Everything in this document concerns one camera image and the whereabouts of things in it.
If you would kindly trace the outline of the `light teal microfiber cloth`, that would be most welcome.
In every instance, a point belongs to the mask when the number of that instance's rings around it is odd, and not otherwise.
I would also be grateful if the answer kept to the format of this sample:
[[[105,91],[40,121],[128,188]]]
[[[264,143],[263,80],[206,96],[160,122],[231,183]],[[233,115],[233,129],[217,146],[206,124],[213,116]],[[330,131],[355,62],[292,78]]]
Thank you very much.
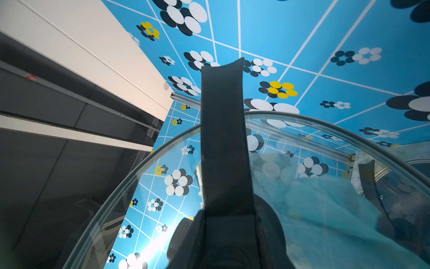
[[[345,179],[298,178],[281,152],[202,156],[204,210],[231,218],[240,233],[258,227],[258,212],[275,213],[287,255],[301,269],[427,269],[413,251],[376,229],[379,210]]]

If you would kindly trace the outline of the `glass pot lid black handle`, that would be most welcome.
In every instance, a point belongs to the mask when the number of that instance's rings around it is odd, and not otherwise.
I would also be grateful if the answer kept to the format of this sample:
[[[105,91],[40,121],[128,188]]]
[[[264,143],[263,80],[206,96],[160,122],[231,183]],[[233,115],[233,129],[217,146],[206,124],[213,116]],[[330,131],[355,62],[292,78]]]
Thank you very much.
[[[245,99],[244,67],[203,67],[199,122],[131,171],[65,268],[429,268],[429,179],[385,143]]]

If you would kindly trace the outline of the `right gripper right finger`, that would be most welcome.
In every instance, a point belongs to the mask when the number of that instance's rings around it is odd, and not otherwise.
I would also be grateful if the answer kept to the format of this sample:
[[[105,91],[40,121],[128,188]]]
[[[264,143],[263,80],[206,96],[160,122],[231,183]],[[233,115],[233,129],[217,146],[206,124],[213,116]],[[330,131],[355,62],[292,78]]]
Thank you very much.
[[[258,241],[262,269],[295,269],[287,255],[283,228],[275,213],[258,212]]]

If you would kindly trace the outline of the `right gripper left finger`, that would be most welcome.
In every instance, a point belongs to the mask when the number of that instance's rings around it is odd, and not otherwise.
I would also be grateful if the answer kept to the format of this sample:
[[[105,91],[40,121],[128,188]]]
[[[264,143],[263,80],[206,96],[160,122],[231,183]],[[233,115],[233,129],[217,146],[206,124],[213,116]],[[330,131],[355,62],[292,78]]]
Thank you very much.
[[[167,269],[200,269],[204,253],[205,218],[200,210],[194,220],[182,219],[168,247]]]

